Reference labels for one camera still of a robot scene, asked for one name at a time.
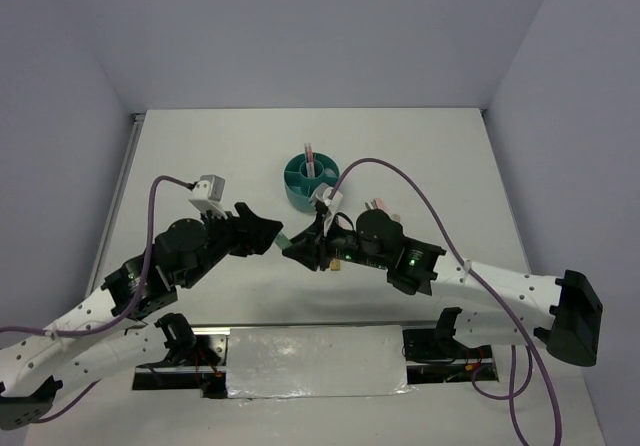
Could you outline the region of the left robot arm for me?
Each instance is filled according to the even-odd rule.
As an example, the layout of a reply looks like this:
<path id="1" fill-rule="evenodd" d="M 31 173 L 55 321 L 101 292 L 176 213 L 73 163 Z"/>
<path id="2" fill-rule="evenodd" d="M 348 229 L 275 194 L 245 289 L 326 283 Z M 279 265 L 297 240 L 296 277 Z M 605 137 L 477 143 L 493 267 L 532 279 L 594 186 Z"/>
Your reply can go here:
<path id="1" fill-rule="evenodd" d="M 207 212 L 180 219 L 159 234 L 150 266 L 136 256 L 105 277 L 51 332 L 31 333 L 1 353 L 1 428 L 11 431 L 50 417 L 55 401 L 121 369 L 167 362 L 182 365 L 200 350 L 180 313 L 152 316 L 199 282 L 226 256 L 264 254 L 281 222 L 238 202 L 224 218 Z"/>

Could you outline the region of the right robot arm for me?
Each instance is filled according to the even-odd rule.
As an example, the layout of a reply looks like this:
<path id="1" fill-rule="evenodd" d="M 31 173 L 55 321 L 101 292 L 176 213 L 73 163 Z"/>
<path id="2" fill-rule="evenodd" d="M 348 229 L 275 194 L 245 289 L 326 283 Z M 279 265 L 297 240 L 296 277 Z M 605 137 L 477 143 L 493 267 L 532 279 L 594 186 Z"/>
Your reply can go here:
<path id="1" fill-rule="evenodd" d="M 597 362 L 603 304 L 588 278 L 574 270 L 561 277 L 518 273 L 475 261 L 405 235 L 381 209 L 360 214 L 345 229 L 317 214 L 311 226 L 283 248 L 284 257 L 312 271 L 333 260 L 385 271 L 407 295 L 451 298 L 437 320 L 436 349 L 457 357 L 485 345 L 542 345 L 565 363 Z"/>

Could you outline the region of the red pen clear barrel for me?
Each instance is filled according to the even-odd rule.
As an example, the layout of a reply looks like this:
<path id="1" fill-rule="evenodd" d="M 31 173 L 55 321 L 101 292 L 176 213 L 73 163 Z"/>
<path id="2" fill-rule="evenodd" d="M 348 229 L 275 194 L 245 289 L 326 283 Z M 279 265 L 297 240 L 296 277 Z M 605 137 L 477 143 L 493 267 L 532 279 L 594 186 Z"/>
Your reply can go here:
<path id="1" fill-rule="evenodd" d="M 310 162 L 309 162 L 308 165 L 306 164 L 306 173 L 307 173 L 307 177 L 309 179 L 314 179 L 316 177 L 316 173 L 315 173 L 315 158 L 314 158 L 314 153 L 313 153 L 311 144 L 310 144 L 309 156 L 310 156 L 309 157 Z"/>

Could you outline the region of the pink and grey stapler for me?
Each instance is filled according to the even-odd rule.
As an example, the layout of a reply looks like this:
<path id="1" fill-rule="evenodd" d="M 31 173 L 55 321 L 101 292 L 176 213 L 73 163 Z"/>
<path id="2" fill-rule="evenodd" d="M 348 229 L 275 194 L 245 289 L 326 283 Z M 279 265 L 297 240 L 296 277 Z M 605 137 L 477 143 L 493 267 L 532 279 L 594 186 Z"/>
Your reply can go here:
<path id="1" fill-rule="evenodd" d="M 388 207 L 380 198 L 374 198 L 373 200 L 366 202 L 365 207 L 367 210 L 380 209 L 386 213 L 389 213 Z"/>

